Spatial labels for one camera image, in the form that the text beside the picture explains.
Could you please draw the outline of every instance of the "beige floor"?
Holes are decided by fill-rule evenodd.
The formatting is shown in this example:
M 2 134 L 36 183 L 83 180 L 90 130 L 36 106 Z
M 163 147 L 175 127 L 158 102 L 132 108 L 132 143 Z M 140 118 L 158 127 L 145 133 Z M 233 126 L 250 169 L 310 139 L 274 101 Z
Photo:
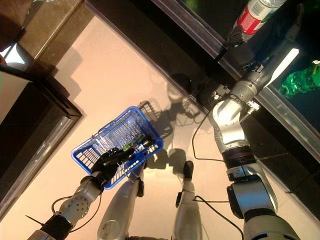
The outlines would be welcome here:
M 197 124 L 182 113 L 170 115 L 175 111 L 172 111 L 168 98 L 165 78 L 99 19 L 94 18 L 90 22 L 57 67 L 59 72 L 56 78 L 71 93 L 70 99 L 82 110 L 84 117 L 0 223 L 1 240 L 26 240 L 39 229 L 40 225 L 27 219 L 25 215 L 45 222 L 52 215 L 51 203 L 57 198 L 72 194 L 81 178 L 86 175 L 72 160 L 72 149 L 128 106 L 138 105 L 144 100 L 149 100 L 153 106 L 163 111 L 171 108 L 165 114 L 169 113 L 174 135 L 166 138 L 166 150 L 170 156 L 174 152 L 181 152 L 177 149 L 182 149 L 186 153 L 186 159 L 194 161 L 193 181 L 196 193 L 206 200 L 227 199 L 226 187 L 230 183 L 224 164 L 193 159 L 191 137 Z M 195 121 L 199 122 L 202 117 L 198 116 Z M 200 157 L 221 159 L 208 122 L 195 138 L 195 147 Z M 181 189 L 180 181 L 173 174 L 173 167 L 167 164 L 165 169 L 147 168 L 144 182 L 145 196 L 136 200 L 130 234 L 169 239 L 176 213 L 176 195 Z M 278 214 L 291 224 L 302 240 L 320 239 L 319 224 L 274 182 L 271 184 L 278 196 Z M 104 210 L 118 188 L 119 185 L 103 193 L 96 217 L 85 228 L 71 233 L 68 240 L 96 239 Z M 233 216 L 227 203 L 215 203 L 214 206 L 242 228 L 243 221 Z M 97 202 L 92 204 L 86 219 L 96 207 Z M 233 226 L 202 203 L 200 212 L 207 232 L 203 231 L 203 239 L 241 239 Z

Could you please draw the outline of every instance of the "black cable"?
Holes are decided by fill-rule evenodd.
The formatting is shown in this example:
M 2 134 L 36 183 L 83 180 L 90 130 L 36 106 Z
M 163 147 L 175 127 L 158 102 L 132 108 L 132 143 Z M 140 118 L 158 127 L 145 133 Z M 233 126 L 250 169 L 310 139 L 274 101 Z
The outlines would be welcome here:
M 204 203 L 205 201 L 202 200 L 193 200 L 195 202 L 200 202 L 200 203 Z M 223 204 L 223 203 L 229 203 L 229 201 L 206 201 L 207 203 L 216 203 L 216 204 Z
M 28 216 L 28 215 L 25 215 L 25 216 L 26 216 L 27 218 L 35 221 L 37 224 L 40 224 L 41 226 L 44 226 L 44 224 L 43 224 L 42 222 L 39 222 L 38 220 L 35 220 L 33 217 L 30 217 L 30 216 Z
M 194 156 L 194 158 L 197 159 L 197 160 L 211 160 L 211 161 L 223 162 L 223 160 L 219 160 L 219 159 L 213 159 L 213 158 L 198 158 L 198 157 L 196 157 L 195 143 L 194 143 L 194 141 L 195 141 L 195 136 L 196 136 L 198 130 L 200 129 L 200 127 L 202 126 L 202 124 L 204 123 L 204 121 L 206 120 L 206 118 L 207 118 L 207 116 L 209 115 L 209 113 L 210 113 L 210 111 L 204 116 L 203 120 L 200 122 L 199 126 L 196 128 L 196 130 L 195 130 L 195 132 L 194 132 L 194 134 L 193 134 L 193 136 L 192 136 L 192 141 L 191 141 L 191 143 L 192 143 L 193 156 Z
M 65 199 L 69 199 L 69 198 L 71 198 L 72 196 L 64 196 L 64 197 L 61 197 L 61 198 L 58 198 L 57 200 L 55 200 L 53 203 L 52 203 L 52 205 L 51 205 L 51 211 L 52 211 L 52 213 L 54 214 L 55 212 L 56 212 L 56 210 L 55 210 L 55 204 L 57 203 L 57 202 L 59 202 L 59 201 L 61 201 L 61 200 L 65 200 Z
M 242 232 L 242 230 L 236 225 L 234 224 L 232 221 L 230 221 L 228 218 L 226 218 L 225 216 L 223 216 L 220 212 L 218 212 L 216 209 L 214 209 L 213 206 L 211 206 L 206 200 L 204 200 L 201 196 L 195 196 L 193 200 L 196 200 L 196 198 L 201 199 L 209 208 L 211 208 L 213 211 L 215 211 L 216 214 L 218 214 L 220 217 L 222 217 L 224 220 L 226 220 L 228 223 L 230 223 L 232 226 L 234 226 L 241 234 L 241 238 L 242 240 L 244 240 L 244 233 Z
M 89 222 L 95 217 L 95 215 L 97 214 L 97 212 L 98 212 L 98 210 L 99 210 L 99 208 L 100 208 L 101 198 L 102 198 L 102 195 L 100 194 L 99 205 L 98 205 L 95 213 L 92 215 L 92 217 L 90 217 L 90 219 L 89 219 L 88 221 L 86 221 L 83 225 L 81 225 L 80 227 L 78 227 L 78 228 L 73 229 L 72 231 L 70 231 L 70 233 L 75 232 L 75 231 L 79 230 L 80 228 L 84 227 L 87 223 L 89 223 Z

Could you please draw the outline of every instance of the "blue basket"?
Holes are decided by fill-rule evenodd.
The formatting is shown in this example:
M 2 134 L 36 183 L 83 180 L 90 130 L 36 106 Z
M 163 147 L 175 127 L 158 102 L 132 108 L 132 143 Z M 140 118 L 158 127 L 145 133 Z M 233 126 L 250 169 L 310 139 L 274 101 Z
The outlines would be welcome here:
M 102 154 L 112 148 L 122 149 L 125 144 L 132 143 L 142 134 L 152 136 L 154 144 L 148 148 L 142 145 L 135 148 L 134 158 L 118 167 L 114 177 L 104 187 L 111 189 L 164 145 L 161 137 L 138 107 L 129 107 L 115 120 L 73 149 L 71 156 L 88 174 L 91 174 L 90 169 Z

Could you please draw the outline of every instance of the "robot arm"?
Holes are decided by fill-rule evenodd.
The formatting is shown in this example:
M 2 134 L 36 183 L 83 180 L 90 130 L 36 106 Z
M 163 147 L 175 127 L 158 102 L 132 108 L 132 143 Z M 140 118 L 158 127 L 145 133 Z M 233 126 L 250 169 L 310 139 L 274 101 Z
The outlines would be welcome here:
M 214 138 L 232 182 L 227 187 L 231 210 L 244 219 L 245 240 L 299 240 L 291 226 L 276 215 L 278 203 L 262 166 L 253 156 L 240 125 L 240 112 L 271 79 L 276 62 L 265 69 L 257 65 L 231 90 L 228 98 L 209 113 Z
M 102 194 L 104 185 L 115 175 L 118 164 L 133 157 L 134 149 L 113 149 L 93 165 L 90 176 L 84 177 L 72 197 L 68 198 L 53 216 L 36 230 L 28 240 L 64 240 L 88 212 L 91 203 Z

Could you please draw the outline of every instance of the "bottle in basket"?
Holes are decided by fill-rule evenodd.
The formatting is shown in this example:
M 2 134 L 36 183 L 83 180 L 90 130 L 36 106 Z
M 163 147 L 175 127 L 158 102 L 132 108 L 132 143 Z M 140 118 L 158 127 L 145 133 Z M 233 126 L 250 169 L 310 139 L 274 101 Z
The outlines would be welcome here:
M 286 0 L 249 0 L 233 28 L 242 26 L 242 39 L 247 42 Z

